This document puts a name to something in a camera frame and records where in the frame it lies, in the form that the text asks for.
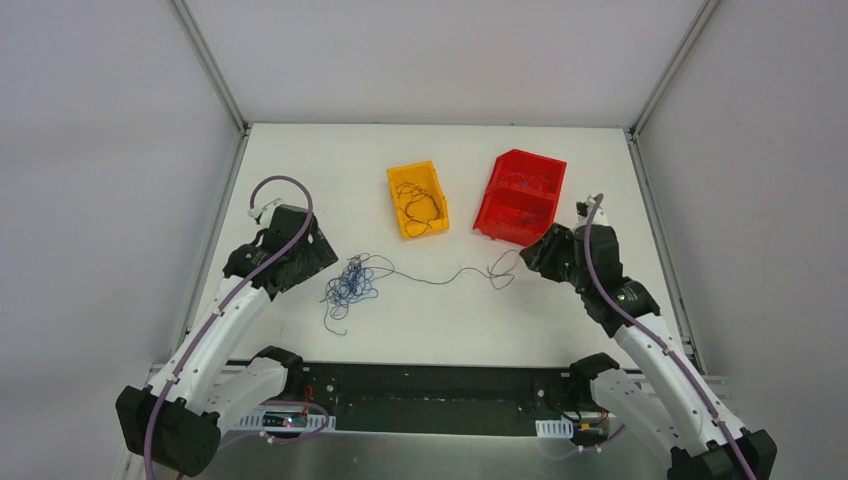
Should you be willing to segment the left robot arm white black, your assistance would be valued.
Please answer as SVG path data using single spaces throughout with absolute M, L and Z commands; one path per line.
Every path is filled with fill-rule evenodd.
M 200 323 L 144 387 L 127 386 L 116 400 L 127 449 L 189 477 L 209 465 L 225 433 L 261 403 L 306 397 L 302 357 L 279 347 L 262 349 L 244 370 L 219 378 L 278 295 L 338 260 L 307 209 L 275 201 L 256 220 L 256 236 L 230 254 Z

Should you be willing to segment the red plastic bin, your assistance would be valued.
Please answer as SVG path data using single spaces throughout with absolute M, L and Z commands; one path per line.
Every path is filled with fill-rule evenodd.
M 473 228 L 492 240 L 532 245 L 555 219 L 566 170 L 562 160 L 524 150 L 499 155 Z

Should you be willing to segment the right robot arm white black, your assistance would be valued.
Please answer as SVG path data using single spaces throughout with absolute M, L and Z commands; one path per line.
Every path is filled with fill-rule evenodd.
M 574 227 L 552 224 L 520 256 L 529 270 L 574 288 L 587 315 L 636 363 L 653 392 L 599 353 L 570 366 L 569 400 L 611 412 L 658 457 L 669 479 L 769 478 L 775 441 L 764 429 L 750 430 L 714 393 L 675 346 L 646 287 L 624 275 L 602 199 L 578 203 Z

